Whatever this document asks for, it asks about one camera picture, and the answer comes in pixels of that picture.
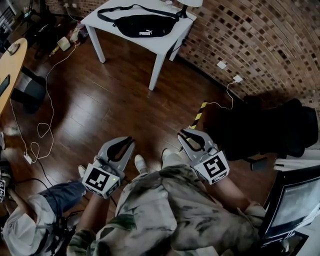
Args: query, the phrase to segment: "power outlet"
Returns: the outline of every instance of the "power outlet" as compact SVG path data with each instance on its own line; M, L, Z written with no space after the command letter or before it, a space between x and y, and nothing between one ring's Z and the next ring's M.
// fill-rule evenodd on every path
M218 66L220 69L223 70L227 65L224 64L222 61L219 61L218 64L217 64L217 66Z
M240 83L243 79L241 78L240 75L237 74L237 75L233 78L233 80L234 80L236 83Z

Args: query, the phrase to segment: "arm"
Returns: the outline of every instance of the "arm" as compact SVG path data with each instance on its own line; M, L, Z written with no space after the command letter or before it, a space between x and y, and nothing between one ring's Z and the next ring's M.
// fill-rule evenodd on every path
M97 233L102 229L106 224L109 203L109 198L106 200L93 194L76 227L76 232L81 230L92 230Z
M8 189L8 193L12 196L13 200L20 207L21 211L24 214L27 214L35 223L37 223L38 216L34 209L22 198L20 197L14 190Z
M237 208L244 212L250 205L249 199L229 177L224 177L217 183L208 186L207 191L211 196L219 200L223 207L234 213L237 212Z

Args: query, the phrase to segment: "bag strap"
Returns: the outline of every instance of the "bag strap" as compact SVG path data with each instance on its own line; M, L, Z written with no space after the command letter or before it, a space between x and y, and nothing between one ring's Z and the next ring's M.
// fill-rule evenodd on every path
M155 14L161 14L161 15L165 15L165 16L169 16L169 17L172 17L174 19L176 19L176 21L178 22L179 21L179 16L175 13L171 13L171 12L167 12L167 11L162 11L162 10L155 10L155 9L149 9L149 8L146 8L146 7L143 7L139 4L133 4L131 6L127 6L127 7L123 7L123 6L118 6L118 7L114 7L114 8L105 8L105 9L100 9L98 10L97 12L97 16L98 18L106 21L106 22L115 22L116 19L112 19L112 18L109 18L107 16L104 16L102 15L103 13L108 13L108 12L113 12L113 11L116 11L116 10L121 10L121 11L124 11L124 10L130 10L131 8L133 8L134 6L140 6L142 9L145 9L146 11L148 12L151 12L151 13L155 13Z

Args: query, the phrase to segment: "lamp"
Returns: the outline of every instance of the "lamp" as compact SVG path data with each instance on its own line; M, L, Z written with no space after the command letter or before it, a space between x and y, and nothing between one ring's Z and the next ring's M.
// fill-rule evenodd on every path
M203 0L178 0L178 2L180 2L181 4L183 4L182 10L177 12L176 14L180 17L180 18L187 18L187 13L186 10L188 8L188 6L192 6L192 7L200 7L202 6Z

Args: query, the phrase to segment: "computer screen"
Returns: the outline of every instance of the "computer screen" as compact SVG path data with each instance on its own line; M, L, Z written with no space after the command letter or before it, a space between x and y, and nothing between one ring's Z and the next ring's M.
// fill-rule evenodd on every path
M320 179L284 187L282 199L271 227L313 218L319 210Z

